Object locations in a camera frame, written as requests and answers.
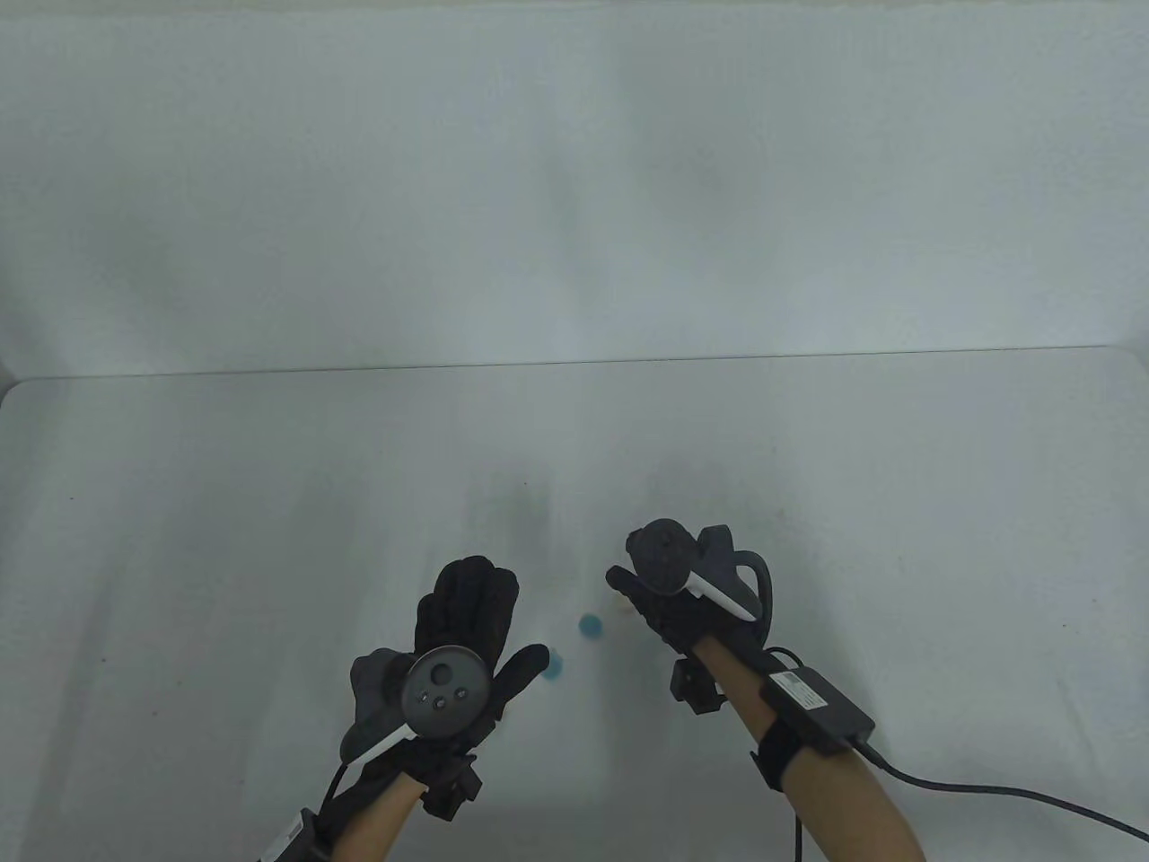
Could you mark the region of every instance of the gray wall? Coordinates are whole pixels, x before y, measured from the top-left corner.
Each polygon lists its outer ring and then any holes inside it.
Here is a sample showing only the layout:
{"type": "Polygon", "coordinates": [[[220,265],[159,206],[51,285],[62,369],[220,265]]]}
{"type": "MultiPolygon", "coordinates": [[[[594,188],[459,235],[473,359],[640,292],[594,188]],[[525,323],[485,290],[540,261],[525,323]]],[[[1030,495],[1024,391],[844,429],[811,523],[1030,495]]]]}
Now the gray wall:
{"type": "Polygon", "coordinates": [[[0,21],[17,377],[1124,344],[1149,5],[0,21]]]}

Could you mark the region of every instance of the white table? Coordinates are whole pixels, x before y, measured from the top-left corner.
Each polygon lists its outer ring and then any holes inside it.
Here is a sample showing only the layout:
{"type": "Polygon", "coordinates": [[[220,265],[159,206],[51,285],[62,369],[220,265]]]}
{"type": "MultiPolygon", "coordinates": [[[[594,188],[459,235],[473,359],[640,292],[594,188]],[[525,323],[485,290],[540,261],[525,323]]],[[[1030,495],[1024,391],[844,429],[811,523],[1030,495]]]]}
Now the white table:
{"type": "MultiPolygon", "coordinates": [[[[478,802],[394,859],[786,860],[724,710],[602,583],[728,523],[774,640],[903,768],[1149,822],[1149,379],[1064,349],[52,380],[0,409],[0,857],[252,862],[315,806],[347,670],[453,557],[564,659],[478,802]],[[604,621],[581,638],[584,611],[604,621]]],[[[892,787],[933,859],[1141,860],[1010,800],[892,787]]],[[[818,859],[816,852],[810,859],[818,859]]]]}

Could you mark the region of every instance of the skin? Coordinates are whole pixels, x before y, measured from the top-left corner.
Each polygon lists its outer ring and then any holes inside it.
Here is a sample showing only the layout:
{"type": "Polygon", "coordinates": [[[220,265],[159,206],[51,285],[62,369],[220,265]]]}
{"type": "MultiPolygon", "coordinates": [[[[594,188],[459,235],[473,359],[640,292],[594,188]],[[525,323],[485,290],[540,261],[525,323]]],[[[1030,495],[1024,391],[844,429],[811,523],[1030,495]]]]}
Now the skin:
{"type": "MultiPolygon", "coordinates": [[[[777,716],[758,696],[762,678],[714,638],[694,647],[750,736],[761,740],[777,716]]],[[[402,775],[340,836],[332,862],[383,862],[426,787],[402,775]]],[[[830,862],[925,862],[901,811],[853,752],[825,757],[803,748],[782,790],[830,862]]]]}
{"type": "Polygon", "coordinates": [[[336,841],[331,862],[383,862],[425,792],[426,786],[400,775],[347,824],[336,841]]]}
{"type": "MultiPolygon", "coordinates": [[[[694,654],[761,741],[778,717],[758,696],[762,677],[714,638],[694,654]]],[[[925,862],[910,824],[854,752],[826,757],[803,748],[782,774],[782,791],[830,862],[925,862]]]]}

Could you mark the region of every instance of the vr controller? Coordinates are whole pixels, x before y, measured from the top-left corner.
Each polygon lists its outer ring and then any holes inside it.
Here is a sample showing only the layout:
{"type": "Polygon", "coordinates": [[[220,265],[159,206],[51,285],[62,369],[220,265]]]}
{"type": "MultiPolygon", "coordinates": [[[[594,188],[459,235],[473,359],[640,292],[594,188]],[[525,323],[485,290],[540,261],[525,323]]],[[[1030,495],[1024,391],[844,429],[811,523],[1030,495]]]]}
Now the vr controller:
{"type": "MultiPolygon", "coordinates": [[[[763,652],[773,614],[770,569],[753,551],[734,549],[728,526],[704,528],[695,539],[677,521],[658,518],[627,537],[626,553],[634,575],[650,592],[674,595],[685,590],[749,623],[719,638],[747,665],[763,674],[785,670],[763,652]],[[739,567],[754,572],[755,588],[739,576],[739,567]]],[[[714,677],[693,656],[674,662],[670,692],[697,715],[717,711],[726,702],[714,677]]]]}
{"type": "MultiPolygon", "coordinates": [[[[355,723],[339,745],[339,772],[327,799],[355,784],[363,765],[404,739],[452,737],[479,717],[491,696],[491,672],[483,660],[461,646],[441,646],[419,656],[376,649],[355,660],[355,723]]],[[[448,792],[424,794],[424,807],[450,819],[464,800],[478,795],[481,782],[470,767],[448,792]]],[[[316,834],[316,815],[303,809],[260,856],[260,862],[325,862],[326,848],[316,834]]]]}

